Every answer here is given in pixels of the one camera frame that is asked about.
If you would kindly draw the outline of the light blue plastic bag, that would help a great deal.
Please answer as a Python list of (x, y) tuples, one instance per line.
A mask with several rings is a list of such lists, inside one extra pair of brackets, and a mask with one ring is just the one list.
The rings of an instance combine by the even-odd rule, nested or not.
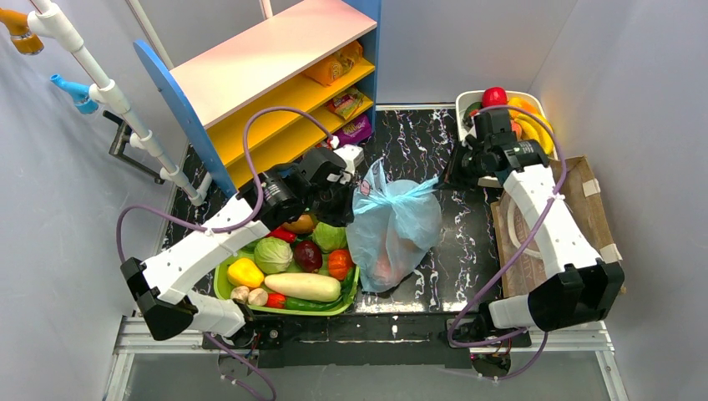
[(368, 269), (386, 244), (389, 256), (405, 262), (413, 272), (442, 238), (442, 209), (434, 192), (438, 178), (418, 183), (390, 180), (385, 160), (372, 163), (354, 190), (354, 220), (346, 227), (351, 258), (360, 269), (364, 292), (379, 292), (370, 281)]

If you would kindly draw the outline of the large orange pumpkin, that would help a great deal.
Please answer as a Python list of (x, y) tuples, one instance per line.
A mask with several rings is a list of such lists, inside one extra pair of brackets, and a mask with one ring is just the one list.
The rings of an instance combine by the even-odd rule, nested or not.
[(411, 274), (411, 269), (405, 262), (392, 259), (386, 244), (382, 244), (372, 266), (368, 269), (368, 277), (372, 285), (379, 291), (386, 291), (397, 286)]

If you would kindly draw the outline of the orange snack bag top shelf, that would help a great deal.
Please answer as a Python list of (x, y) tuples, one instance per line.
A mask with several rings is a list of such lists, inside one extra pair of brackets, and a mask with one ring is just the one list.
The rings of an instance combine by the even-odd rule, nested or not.
[(362, 58), (363, 47), (358, 41), (353, 41), (313, 64), (302, 74), (320, 85), (330, 86), (340, 77), (349, 73)]

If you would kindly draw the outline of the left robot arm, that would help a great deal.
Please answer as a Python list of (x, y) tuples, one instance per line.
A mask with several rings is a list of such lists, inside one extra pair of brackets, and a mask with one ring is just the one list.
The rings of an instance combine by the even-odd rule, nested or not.
[(245, 308), (199, 294), (194, 284), (242, 247), (307, 211), (330, 226), (350, 224), (354, 175), (362, 159), (355, 145), (308, 150), (298, 163), (258, 174), (172, 247), (145, 261), (123, 261), (120, 270), (152, 338), (164, 341), (187, 329), (235, 335), (246, 324)]

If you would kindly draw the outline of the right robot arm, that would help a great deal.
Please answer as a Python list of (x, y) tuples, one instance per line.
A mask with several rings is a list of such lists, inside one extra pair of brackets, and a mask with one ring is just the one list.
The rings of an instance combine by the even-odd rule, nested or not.
[(605, 319), (625, 279), (617, 261), (605, 261), (590, 245), (565, 205), (561, 188), (568, 174), (564, 157), (555, 176), (538, 140), (520, 140), (511, 127), (510, 106), (480, 109), (474, 135), (457, 140), (436, 187), (467, 190), (493, 176), (515, 202), (544, 264), (546, 279), (530, 293), (478, 304), (476, 335), (509, 338), (525, 328), (545, 332)]

